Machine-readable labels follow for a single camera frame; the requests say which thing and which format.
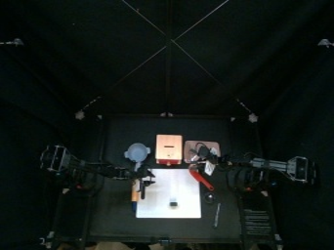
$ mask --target light fixture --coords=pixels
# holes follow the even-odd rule
[[[319,46],[327,46],[329,48],[329,46],[334,46],[334,43],[332,43],[329,41],[329,39],[323,39],[320,42],[319,42]]]
[[[10,42],[0,42],[0,46],[2,45],[26,45],[23,40],[21,38],[17,38],[15,41],[10,41]]]

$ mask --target black curtain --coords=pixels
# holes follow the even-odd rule
[[[316,187],[284,182],[274,195],[278,229],[290,249],[334,248],[333,64],[334,51],[324,47],[260,120],[266,157],[286,161],[305,156],[320,169]]]
[[[0,65],[0,248],[38,249],[57,201],[39,157],[47,145],[69,143],[74,124],[55,96],[6,49]]]

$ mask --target pen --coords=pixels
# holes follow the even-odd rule
[[[138,191],[138,181],[135,181],[133,185],[133,193],[131,193],[131,203],[133,203],[133,211],[138,211],[138,202],[139,202],[139,191]]]
[[[214,228],[216,229],[218,227],[220,209],[221,209],[221,203],[218,203],[217,212],[216,212],[216,218],[214,218]]]

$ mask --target red object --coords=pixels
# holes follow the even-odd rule
[[[160,159],[160,160],[157,160],[157,163],[172,166],[172,165],[181,164],[182,161],[181,160],[172,160],[172,159]]]
[[[214,191],[214,186],[213,186],[212,183],[204,178],[204,176],[201,175],[201,173],[200,173],[197,170],[194,170],[192,167],[190,167],[190,172],[192,172],[192,174],[193,174],[196,180],[197,180],[200,183],[204,183],[209,190]]]

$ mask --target white sheet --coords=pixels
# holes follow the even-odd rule
[[[138,218],[201,218],[200,183],[189,169],[153,169],[153,184],[138,203]]]

